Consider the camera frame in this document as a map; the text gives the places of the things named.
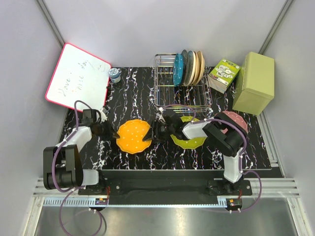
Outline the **orange polka dot plate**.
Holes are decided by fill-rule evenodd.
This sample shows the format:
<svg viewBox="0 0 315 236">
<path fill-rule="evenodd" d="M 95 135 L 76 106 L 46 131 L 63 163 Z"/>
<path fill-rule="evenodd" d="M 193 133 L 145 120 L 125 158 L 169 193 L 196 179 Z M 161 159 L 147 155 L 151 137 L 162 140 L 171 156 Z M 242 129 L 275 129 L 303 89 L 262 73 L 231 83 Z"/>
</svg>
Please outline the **orange polka dot plate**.
<svg viewBox="0 0 315 236">
<path fill-rule="evenodd" d="M 128 120 L 119 127 L 118 135 L 120 138 L 116 140 L 118 147 L 129 154 L 143 152 L 151 145 L 151 140 L 143 141 L 143 138 L 150 129 L 150 125 L 143 120 Z"/>
</svg>

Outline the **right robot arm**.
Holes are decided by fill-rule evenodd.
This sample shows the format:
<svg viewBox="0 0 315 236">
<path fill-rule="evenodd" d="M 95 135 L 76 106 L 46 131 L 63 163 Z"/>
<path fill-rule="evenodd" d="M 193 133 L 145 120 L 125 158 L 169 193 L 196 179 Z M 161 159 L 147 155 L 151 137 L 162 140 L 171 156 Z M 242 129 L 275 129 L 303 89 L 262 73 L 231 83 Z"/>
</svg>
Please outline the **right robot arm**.
<svg viewBox="0 0 315 236">
<path fill-rule="evenodd" d="M 143 141 L 165 142 L 171 135 L 179 140 L 207 138 L 222 155 L 223 180 L 210 190 L 217 195 L 234 195 L 241 190 L 244 179 L 242 154 L 247 146 L 247 125 L 235 112 L 219 112 L 212 118 L 199 121 L 182 121 L 176 114 L 159 114 L 152 121 Z"/>
</svg>

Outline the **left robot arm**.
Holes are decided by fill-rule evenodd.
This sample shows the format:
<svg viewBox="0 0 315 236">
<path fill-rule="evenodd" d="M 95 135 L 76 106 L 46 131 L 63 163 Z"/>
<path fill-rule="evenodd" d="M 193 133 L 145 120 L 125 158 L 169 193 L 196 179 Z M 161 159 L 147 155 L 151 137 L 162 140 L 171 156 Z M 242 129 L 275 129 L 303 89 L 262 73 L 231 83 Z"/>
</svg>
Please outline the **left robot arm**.
<svg viewBox="0 0 315 236">
<path fill-rule="evenodd" d="M 118 139 L 106 115 L 106 109 L 85 109 L 83 117 L 72 132 L 59 144 L 43 151 L 43 184 L 47 190 L 67 192 L 74 187 L 89 187 L 100 195 L 106 182 L 100 171 L 83 169 L 80 151 L 93 138 Z"/>
</svg>

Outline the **lime green polka dot plate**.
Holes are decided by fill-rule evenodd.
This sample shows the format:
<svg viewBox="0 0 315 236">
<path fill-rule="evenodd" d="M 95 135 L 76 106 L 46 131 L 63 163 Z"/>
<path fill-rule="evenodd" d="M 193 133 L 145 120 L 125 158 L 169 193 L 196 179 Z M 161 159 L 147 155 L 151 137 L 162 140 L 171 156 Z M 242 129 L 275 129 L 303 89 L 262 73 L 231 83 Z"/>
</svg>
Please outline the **lime green polka dot plate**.
<svg viewBox="0 0 315 236">
<path fill-rule="evenodd" d="M 196 149 L 202 146 L 207 138 L 204 132 L 189 140 L 180 140 L 175 135 L 170 135 L 170 137 L 176 145 L 183 149 Z"/>
</svg>

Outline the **blue polka dot plate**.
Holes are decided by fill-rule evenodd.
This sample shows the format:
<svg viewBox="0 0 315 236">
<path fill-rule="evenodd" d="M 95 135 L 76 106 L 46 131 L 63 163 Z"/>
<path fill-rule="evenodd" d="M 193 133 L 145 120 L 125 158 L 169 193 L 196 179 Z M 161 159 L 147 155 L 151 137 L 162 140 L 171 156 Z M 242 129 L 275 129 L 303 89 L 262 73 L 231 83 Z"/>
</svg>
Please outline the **blue polka dot plate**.
<svg viewBox="0 0 315 236">
<path fill-rule="evenodd" d="M 173 84 L 174 86 L 179 86 L 182 82 L 184 71 L 184 59 L 179 53 L 175 56 L 175 61 L 173 64 Z"/>
</svg>

